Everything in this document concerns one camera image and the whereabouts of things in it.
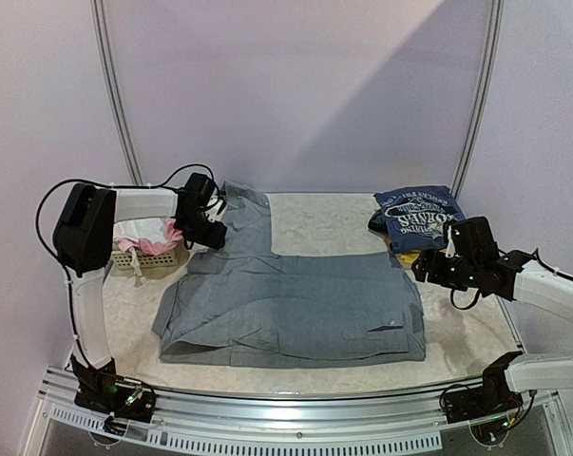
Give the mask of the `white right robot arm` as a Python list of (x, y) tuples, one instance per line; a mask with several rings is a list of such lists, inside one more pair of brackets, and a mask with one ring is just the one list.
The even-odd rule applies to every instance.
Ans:
[(474, 303), (496, 296), (508, 307), (524, 351), (509, 352), (483, 372), (473, 406), (492, 414), (511, 392), (573, 390), (573, 275), (538, 254), (476, 249), (425, 251), (412, 263), (416, 280), (452, 293), (473, 291)]

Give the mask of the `grey garment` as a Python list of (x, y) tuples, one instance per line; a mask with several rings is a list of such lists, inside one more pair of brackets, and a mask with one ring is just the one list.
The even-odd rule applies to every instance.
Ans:
[(165, 363), (264, 369), (422, 361), (423, 305), (388, 253), (279, 256), (270, 203), (223, 186), (226, 242), (192, 256), (152, 325)]

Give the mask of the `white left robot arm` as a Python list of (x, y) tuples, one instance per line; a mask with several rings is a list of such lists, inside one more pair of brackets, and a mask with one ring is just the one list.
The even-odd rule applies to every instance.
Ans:
[(79, 363), (101, 370), (112, 362), (103, 305), (105, 266), (110, 260), (114, 224), (135, 219), (170, 218), (189, 243), (218, 250), (226, 227), (210, 219), (220, 191), (196, 173), (181, 188), (99, 185), (71, 180), (52, 242), (67, 277), (69, 311)]

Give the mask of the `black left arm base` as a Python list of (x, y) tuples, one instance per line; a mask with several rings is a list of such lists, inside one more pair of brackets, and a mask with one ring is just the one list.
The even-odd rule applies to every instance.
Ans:
[(72, 355), (70, 365), (78, 380), (76, 406), (117, 419), (151, 423), (157, 402), (157, 393), (151, 385), (117, 374), (113, 359), (95, 369)]

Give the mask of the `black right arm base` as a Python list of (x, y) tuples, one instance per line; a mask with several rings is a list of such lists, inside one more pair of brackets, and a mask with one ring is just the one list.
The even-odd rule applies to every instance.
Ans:
[(524, 408), (523, 396), (514, 392), (506, 383), (506, 369), (522, 351), (509, 351), (493, 361), (482, 372), (482, 385), (471, 388), (463, 384), (453, 384), (446, 387), (439, 396), (439, 407), (445, 413), (447, 421), (458, 423), (476, 418), (484, 418), (493, 414), (506, 414), (510, 409), (516, 409), (513, 418), (506, 418), (499, 425), (499, 430), (511, 430), (517, 427), (534, 406), (537, 391), (532, 389), (529, 394), (529, 404)]

